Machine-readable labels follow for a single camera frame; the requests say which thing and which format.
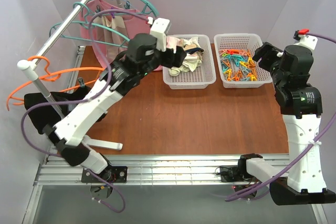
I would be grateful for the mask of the pale green underwear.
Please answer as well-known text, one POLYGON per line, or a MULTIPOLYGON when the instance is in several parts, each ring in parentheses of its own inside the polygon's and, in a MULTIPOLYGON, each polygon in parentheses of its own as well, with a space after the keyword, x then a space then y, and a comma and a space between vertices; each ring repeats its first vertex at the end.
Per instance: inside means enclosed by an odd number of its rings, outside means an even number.
MULTIPOLYGON (((192 37, 190 39, 183 39, 179 38, 183 41, 183 47, 186 45, 196 44, 197 46, 200 46, 198 43, 199 37, 192 37)), ((173 67, 169 69, 169 75, 172 77, 178 76, 182 72, 194 72, 198 66, 201 65, 203 60, 196 62, 183 62, 183 64, 179 67, 173 67)))

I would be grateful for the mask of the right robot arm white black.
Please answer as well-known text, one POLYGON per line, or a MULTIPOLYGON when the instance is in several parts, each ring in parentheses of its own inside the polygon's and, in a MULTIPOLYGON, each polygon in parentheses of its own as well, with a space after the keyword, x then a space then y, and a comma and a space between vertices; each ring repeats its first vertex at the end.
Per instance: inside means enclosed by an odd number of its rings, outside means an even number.
POLYGON ((268 187, 278 206, 333 204, 335 193, 328 189, 320 162, 322 99, 308 83, 313 50, 300 44, 280 50, 266 42, 253 60, 272 77, 275 98, 286 127, 290 163, 277 171, 259 154, 245 154, 238 160, 238 174, 258 183, 225 197, 226 202, 246 198, 268 187))

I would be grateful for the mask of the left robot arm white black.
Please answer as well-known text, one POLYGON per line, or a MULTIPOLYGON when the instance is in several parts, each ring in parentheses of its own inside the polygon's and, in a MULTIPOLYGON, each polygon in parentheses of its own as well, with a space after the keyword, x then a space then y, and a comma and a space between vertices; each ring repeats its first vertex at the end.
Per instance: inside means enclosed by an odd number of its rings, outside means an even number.
POLYGON ((111 164, 83 142, 88 130, 120 101, 142 78, 159 66, 180 67, 186 52, 180 46, 166 51, 157 49, 157 38, 150 34, 137 34, 129 41, 126 51, 119 53, 105 69, 85 96, 65 118, 43 131, 70 166, 82 166, 103 177, 111 164))

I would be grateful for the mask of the white pink underwear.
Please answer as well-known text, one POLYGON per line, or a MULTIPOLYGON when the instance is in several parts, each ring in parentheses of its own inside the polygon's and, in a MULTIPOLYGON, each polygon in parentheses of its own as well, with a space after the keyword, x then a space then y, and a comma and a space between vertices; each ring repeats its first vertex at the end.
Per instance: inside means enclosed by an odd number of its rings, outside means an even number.
POLYGON ((174 53, 177 51, 177 47, 183 48, 183 41, 179 38, 167 36, 166 38, 166 47, 172 49, 174 53))

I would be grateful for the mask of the beige navy underwear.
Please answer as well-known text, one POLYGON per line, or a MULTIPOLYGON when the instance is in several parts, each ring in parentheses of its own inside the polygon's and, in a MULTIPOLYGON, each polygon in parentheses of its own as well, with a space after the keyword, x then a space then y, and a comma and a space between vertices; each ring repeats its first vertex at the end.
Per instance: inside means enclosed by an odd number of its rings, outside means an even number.
POLYGON ((184 62, 196 62, 202 60, 202 56, 204 53, 204 49, 196 44, 186 45, 183 47, 184 51, 186 52, 186 57, 184 62))

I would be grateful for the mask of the white basket with underwear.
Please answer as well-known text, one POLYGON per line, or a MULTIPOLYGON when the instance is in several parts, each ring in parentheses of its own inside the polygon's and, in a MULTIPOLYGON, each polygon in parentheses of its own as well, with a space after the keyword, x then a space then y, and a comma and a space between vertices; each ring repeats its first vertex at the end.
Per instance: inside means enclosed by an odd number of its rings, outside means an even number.
POLYGON ((167 37, 167 48, 187 53, 180 67, 163 68, 163 81, 171 89, 205 89, 216 81, 210 40, 206 35, 167 37))

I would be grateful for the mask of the pile of coloured clothespins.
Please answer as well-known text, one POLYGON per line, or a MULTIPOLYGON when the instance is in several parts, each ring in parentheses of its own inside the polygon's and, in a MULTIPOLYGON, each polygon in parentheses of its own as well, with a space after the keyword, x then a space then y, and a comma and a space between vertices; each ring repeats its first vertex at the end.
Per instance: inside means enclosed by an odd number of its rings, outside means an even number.
POLYGON ((257 81, 256 63, 248 49, 222 49, 219 59, 226 81, 257 81))

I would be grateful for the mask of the white basket with clothespins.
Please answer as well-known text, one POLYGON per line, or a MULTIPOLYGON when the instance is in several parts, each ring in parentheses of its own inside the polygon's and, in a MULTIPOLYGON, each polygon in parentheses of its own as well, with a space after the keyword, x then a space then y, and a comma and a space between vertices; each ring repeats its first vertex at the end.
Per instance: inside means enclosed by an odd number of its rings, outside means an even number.
POLYGON ((224 88, 259 88, 272 82, 269 72, 253 60, 256 49, 262 46, 258 35, 217 34, 214 46, 224 88))

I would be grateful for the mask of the pink shirt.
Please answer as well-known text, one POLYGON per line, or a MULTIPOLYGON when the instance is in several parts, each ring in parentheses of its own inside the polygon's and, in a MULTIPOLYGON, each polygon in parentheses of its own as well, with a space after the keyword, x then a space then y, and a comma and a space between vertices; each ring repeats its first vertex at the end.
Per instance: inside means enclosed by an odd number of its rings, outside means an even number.
POLYGON ((92 26, 92 35, 97 41, 97 46, 93 46, 94 54, 102 67, 106 67, 103 57, 111 63, 115 57, 128 47, 125 37, 132 39, 136 34, 150 32, 150 26, 142 19, 133 15, 110 14, 96 17, 93 21, 97 26, 92 26))

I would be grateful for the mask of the beige socks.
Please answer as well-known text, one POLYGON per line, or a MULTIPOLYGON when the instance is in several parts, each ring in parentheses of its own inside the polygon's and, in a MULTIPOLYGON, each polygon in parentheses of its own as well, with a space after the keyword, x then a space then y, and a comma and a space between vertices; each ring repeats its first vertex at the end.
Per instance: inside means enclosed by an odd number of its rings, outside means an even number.
POLYGON ((128 41, 125 37, 128 37, 128 33, 123 18, 121 16, 102 16, 101 18, 102 24, 109 28, 109 30, 104 29, 105 42, 127 46, 128 41))

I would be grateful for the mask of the aluminium rail frame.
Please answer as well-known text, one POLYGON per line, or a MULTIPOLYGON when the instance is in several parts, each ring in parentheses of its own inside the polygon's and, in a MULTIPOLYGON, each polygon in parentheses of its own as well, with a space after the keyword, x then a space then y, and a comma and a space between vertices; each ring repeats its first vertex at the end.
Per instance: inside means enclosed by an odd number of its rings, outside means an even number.
POLYGON ((95 185, 82 183, 82 169, 50 157, 38 172, 24 223, 327 223, 321 205, 277 206, 261 190, 258 200, 225 202, 233 182, 216 171, 238 155, 111 155, 128 167, 118 188, 125 211, 117 214, 91 199, 95 185))

